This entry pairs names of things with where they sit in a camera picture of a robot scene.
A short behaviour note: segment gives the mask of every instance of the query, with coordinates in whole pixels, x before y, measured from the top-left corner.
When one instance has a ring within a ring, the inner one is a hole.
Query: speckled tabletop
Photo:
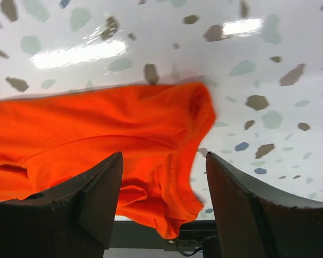
[[[0,99],[189,80],[218,111],[198,219],[207,150],[323,201],[323,0],[0,0]]]

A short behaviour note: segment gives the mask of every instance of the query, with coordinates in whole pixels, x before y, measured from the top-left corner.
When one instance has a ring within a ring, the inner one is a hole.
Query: orange fabric
[[[121,151],[117,215],[174,238],[202,204],[189,185],[215,120],[201,83],[136,85],[0,102],[0,200],[24,199]]]

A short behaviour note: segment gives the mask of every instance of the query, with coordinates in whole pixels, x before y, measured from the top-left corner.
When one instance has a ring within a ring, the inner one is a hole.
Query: blue speckle
[[[249,144],[247,142],[242,142],[241,144],[238,144],[235,147],[235,151],[241,152],[241,151],[246,150],[248,147],[249,147]]]
[[[66,6],[70,3],[71,0],[61,0],[60,6],[62,9],[66,8]]]
[[[264,174],[267,174],[267,170],[266,170],[266,169],[264,169],[264,168],[256,168],[256,169],[254,170],[254,172],[255,172],[256,174],[258,174],[258,175],[264,175]]]

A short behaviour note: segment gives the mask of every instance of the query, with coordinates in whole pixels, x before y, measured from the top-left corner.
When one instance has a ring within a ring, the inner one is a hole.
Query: black cable
[[[203,250],[203,247],[202,247],[203,242],[205,242],[205,241],[207,241],[207,240],[209,240],[209,239],[212,239],[212,238],[216,238],[216,237],[217,237],[216,235],[211,235],[211,236],[208,236],[208,237],[206,237],[206,238],[202,239],[202,240],[200,241],[200,246],[201,246],[201,247],[197,248],[197,249],[196,249],[193,253],[191,253],[191,254],[187,254],[185,251],[183,251],[181,248],[179,248],[179,247],[178,247],[179,240],[177,240],[177,242],[176,242],[176,250],[177,250],[177,251],[178,251],[178,253],[180,253],[181,255],[183,255],[183,256],[185,256],[185,257],[190,257],[190,256],[193,256],[194,254],[198,253],[199,251]]]

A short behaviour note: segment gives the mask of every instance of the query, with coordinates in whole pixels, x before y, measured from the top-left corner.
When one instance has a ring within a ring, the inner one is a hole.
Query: orange cloth
[[[24,199],[121,151],[116,214],[175,238],[202,209],[189,174],[214,120],[210,95],[196,82],[2,101],[0,200]]]

